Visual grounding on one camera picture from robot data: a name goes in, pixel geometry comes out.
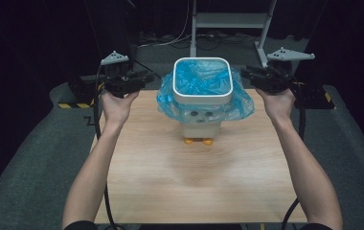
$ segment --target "person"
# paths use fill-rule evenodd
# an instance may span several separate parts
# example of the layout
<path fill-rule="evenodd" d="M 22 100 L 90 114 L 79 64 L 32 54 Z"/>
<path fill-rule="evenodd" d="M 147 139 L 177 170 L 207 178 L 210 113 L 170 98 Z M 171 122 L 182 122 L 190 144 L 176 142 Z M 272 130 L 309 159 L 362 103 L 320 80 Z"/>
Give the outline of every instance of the person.
<path fill-rule="evenodd" d="M 292 92 L 287 89 L 279 95 L 269 95 L 256 90 L 262 96 L 266 113 L 277 131 L 295 193 L 307 217 L 308 224 L 302 229 L 342 229 L 340 205 L 330 179 L 290 120 L 295 102 Z M 128 94 L 124 99 L 109 93 L 102 95 L 106 119 L 102 136 L 72 184 L 63 211 L 62 229 L 97 229 L 93 221 L 101 205 L 110 160 L 138 94 Z"/>

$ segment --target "white bin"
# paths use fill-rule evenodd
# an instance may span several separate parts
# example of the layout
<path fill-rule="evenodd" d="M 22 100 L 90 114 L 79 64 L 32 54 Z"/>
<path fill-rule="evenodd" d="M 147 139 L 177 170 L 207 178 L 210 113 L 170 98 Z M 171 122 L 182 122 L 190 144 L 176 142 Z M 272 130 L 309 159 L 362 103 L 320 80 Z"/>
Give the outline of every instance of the white bin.
<path fill-rule="evenodd" d="M 189 95 L 179 92 L 178 88 L 178 76 L 176 70 L 178 64 L 183 61 L 205 61 L 202 63 L 211 63 L 217 61 L 217 64 L 223 64 L 228 70 L 228 82 L 230 88 L 226 89 L 226 92 L 220 92 L 218 95 Z M 233 80 L 229 63 L 219 57 L 184 57 L 179 59 L 173 67 L 172 89 L 175 100 L 180 104 L 197 104 L 197 105 L 209 105 L 209 104 L 227 104 L 232 98 L 233 92 Z M 195 123 L 181 124 L 182 136 L 185 138 L 214 138 L 217 136 L 220 129 L 221 122 L 206 122 L 206 118 L 212 116 L 212 111 L 203 112 L 198 111 L 185 111 L 182 116 L 191 116 L 191 119 L 196 119 Z"/>

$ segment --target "black sleeve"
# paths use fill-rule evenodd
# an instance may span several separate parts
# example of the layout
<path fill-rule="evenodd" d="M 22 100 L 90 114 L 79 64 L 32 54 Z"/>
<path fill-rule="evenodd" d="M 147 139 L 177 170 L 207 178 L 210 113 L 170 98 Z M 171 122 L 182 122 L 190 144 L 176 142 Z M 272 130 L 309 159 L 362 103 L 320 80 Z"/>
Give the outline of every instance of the black sleeve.
<path fill-rule="evenodd" d="M 98 230 L 98 227 L 94 222 L 81 220 L 69 224 L 64 230 Z"/>
<path fill-rule="evenodd" d="M 332 230 L 326 225 L 320 223 L 309 223 L 305 225 L 301 230 Z"/>

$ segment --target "wooden table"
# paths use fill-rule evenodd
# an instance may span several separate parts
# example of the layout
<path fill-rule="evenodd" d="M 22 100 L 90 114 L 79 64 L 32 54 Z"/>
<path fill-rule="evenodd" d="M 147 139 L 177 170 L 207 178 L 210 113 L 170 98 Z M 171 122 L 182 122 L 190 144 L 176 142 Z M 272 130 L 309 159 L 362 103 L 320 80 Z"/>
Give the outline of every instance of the wooden table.
<path fill-rule="evenodd" d="M 179 123 L 158 111 L 157 91 L 141 91 L 107 178 L 115 221 L 281 222 L 296 195 L 262 98 L 255 90 L 247 92 L 255 113 L 223 122 L 213 144 L 206 146 L 186 145 Z M 290 221 L 307 221 L 299 205 Z M 103 202 L 96 223 L 108 222 Z"/>

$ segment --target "blue plastic bag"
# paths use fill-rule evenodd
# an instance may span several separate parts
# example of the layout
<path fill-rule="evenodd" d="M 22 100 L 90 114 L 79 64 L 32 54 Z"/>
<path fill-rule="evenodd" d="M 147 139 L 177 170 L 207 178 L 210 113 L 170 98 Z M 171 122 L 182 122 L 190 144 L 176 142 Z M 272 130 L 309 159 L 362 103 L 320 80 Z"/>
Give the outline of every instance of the blue plastic bag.
<path fill-rule="evenodd" d="M 228 68 L 226 65 L 210 61 L 184 61 L 175 69 L 178 75 L 179 93 L 186 95 L 223 95 L 230 91 Z M 231 69 L 233 80 L 232 98 L 224 104 L 184 104 L 173 96 L 173 73 L 162 78 L 157 94 L 158 110 L 168 117 L 183 123 L 209 123 L 236 121 L 254 112 L 254 102 L 242 86 L 238 70 Z"/>

